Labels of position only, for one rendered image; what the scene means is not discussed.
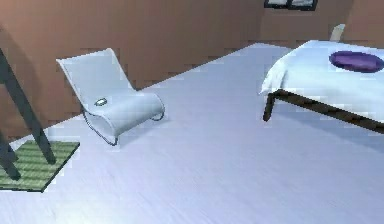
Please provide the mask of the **green striped floor mat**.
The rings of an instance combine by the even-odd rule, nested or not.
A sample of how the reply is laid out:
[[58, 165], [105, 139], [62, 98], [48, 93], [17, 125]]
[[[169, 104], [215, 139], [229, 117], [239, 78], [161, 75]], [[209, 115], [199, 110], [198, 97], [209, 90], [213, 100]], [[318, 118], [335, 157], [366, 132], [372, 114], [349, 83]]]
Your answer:
[[56, 163], [48, 164], [37, 143], [33, 140], [26, 141], [16, 150], [18, 160], [14, 163], [21, 178], [12, 180], [4, 170], [1, 170], [0, 190], [43, 192], [79, 146], [79, 142], [51, 142]]

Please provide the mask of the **black framed window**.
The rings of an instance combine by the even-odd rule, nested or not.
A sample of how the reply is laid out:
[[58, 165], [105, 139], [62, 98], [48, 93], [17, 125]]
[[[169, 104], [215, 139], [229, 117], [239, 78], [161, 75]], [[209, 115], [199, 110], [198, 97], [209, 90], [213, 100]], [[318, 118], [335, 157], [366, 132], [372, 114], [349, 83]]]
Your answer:
[[265, 8], [314, 11], [318, 0], [264, 0]]

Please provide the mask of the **white lounge chair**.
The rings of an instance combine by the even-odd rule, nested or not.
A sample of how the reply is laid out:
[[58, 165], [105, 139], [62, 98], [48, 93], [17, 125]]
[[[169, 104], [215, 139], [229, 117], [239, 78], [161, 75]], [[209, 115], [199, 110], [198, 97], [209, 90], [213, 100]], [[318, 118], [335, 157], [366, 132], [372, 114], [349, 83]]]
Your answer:
[[[135, 90], [111, 48], [57, 59], [81, 104], [86, 124], [107, 144], [116, 146], [121, 134], [165, 115], [161, 98]], [[104, 106], [94, 103], [106, 98]]]

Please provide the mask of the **white bed with dark frame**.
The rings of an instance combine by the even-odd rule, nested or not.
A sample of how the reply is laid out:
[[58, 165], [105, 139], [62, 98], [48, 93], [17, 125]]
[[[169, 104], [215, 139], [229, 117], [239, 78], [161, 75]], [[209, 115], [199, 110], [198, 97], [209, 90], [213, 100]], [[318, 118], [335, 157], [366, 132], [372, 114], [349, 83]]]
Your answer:
[[261, 91], [267, 95], [263, 119], [277, 99], [384, 134], [384, 69], [373, 73], [344, 70], [330, 56], [346, 51], [384, 61], [384, 49], [310, 40], [278, 59]]

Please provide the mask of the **pale beige upright object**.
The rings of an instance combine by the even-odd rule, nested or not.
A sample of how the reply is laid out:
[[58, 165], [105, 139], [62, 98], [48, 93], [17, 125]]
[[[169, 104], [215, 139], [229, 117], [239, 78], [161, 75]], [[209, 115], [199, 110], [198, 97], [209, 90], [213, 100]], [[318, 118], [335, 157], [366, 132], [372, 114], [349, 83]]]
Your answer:
[[343, 34], [344, 28], [345, 28], [344, 24], [339, 24], [335, 26], [331, 33], [330, 40], [334, 42], [339, 42]]

